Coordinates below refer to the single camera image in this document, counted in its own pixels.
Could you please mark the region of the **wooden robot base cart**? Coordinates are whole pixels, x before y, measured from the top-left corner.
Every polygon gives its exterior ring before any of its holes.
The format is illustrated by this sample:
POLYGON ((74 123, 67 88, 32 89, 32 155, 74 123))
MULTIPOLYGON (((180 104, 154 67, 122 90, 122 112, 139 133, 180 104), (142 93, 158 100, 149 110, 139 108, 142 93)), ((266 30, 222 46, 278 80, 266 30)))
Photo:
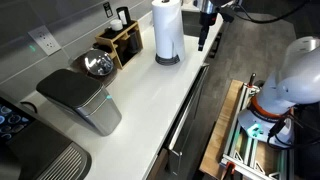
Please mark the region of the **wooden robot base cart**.
POLYGON ((260 88, 233 80, 224 99, 199 170, 222 180, 227 164, 241 180, 293 180, 294 152, 276 150, 266 143, 247 136, 237 121, 238 112, 245 109, 260 88))

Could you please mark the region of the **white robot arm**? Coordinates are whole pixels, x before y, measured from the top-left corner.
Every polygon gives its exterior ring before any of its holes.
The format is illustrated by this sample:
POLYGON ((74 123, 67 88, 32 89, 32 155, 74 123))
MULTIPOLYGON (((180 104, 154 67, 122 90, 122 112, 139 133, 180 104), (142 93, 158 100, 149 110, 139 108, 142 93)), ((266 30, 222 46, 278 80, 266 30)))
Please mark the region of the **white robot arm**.
POLYGON ((279 149, 293 148, 290 110, 320 101, 320 38, 293 41, 284 60, 237 115, 246 134, 279 149))

